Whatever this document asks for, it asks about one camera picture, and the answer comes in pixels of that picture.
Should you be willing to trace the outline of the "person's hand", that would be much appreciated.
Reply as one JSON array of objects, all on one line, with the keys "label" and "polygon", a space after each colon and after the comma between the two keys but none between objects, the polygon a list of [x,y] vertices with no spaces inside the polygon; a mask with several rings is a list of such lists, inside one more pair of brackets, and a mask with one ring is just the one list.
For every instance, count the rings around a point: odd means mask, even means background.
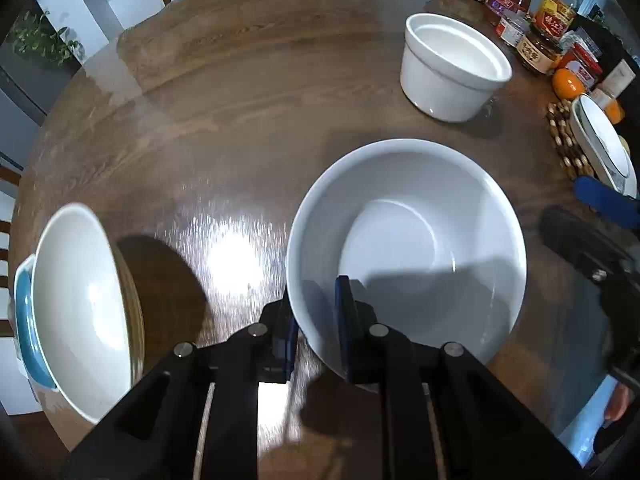
[{"label": "person's hand", "polygon": [[627,411],[631,402],[631,390],[623,384],[617,384],[604,411],[606,422],[616,422]]}]

